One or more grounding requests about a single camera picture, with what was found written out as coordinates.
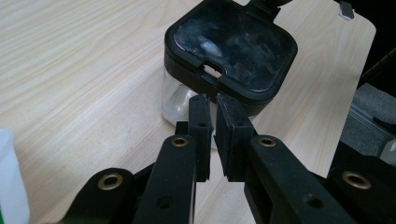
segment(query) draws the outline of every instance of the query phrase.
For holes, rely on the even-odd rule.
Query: black lid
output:
[[[191,71],[186,75],[172,69],[170,75],[183,83],[188,78],[181,76],[205,79],[198,87],[186,84],[198,93],[207,84],[245,104],[268,103],[297,53],[292,36],[273,23],[277,12],[262,1],[245,7],[228,0],[202,2],[166,32],[165,56]],[[198,72],[205,64],[222,76]]]

